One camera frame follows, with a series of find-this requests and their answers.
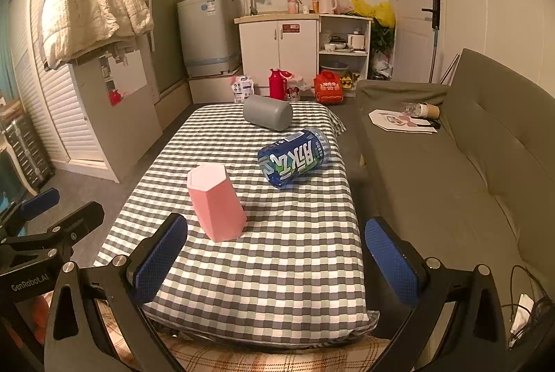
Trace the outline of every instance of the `white wardrobe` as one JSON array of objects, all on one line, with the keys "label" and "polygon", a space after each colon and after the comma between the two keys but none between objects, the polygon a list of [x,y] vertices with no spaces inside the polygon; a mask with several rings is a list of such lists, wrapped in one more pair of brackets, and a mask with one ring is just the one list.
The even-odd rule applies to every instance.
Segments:
[{"label": "white wardrobe", "polygon": [[45,70],[44,0],[10,0],[10,48],[20,99],[56,168],[120,181],[162,134],[140,51],[126,72],[144,85],[110,104],[99,59]]}]

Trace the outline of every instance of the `countertop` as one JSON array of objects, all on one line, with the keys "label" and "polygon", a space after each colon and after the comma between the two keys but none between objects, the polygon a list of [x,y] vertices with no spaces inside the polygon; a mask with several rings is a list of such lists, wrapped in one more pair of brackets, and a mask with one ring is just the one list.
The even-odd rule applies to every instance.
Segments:
[{"label": "countertop", "polygon": [[255,23],[258,21],[283,21],[283,20],[317,20],[318,13],[296,13],[287,12],[262,12],[259,15],[242,16],[235,18],[235,24]]}]

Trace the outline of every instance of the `sofa backrest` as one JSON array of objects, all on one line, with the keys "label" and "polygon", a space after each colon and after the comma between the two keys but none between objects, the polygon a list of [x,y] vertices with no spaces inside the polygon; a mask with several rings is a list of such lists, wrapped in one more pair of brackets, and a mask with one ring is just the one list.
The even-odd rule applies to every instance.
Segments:
[{"label": "sofa backrest", "polygon": [[521,258],[555,297],[555,99],[464,49],[442,114],[504,211]]}]

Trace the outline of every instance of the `blue can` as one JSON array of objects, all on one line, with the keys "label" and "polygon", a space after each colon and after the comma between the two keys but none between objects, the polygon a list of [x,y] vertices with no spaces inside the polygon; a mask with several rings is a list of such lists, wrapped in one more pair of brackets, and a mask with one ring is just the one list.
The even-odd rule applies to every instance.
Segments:
[{"label": "blue can", "polygon": [[320,129],[302,129],[258,152],[258,164],[274,187],[283,187],[297,176],[324,164],[330,156],[330,142]]}]

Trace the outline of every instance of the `white cabinet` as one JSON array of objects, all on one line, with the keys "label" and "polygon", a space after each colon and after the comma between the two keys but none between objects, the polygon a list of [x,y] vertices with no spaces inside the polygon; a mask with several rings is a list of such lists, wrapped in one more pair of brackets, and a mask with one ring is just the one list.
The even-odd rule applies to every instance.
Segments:
[{"label": "white cabinet", "polygon": [[317,20],[242,23],[243,72],[254,84],[268,87],[271,68],[302,76],[312,85],[318,69]]}]

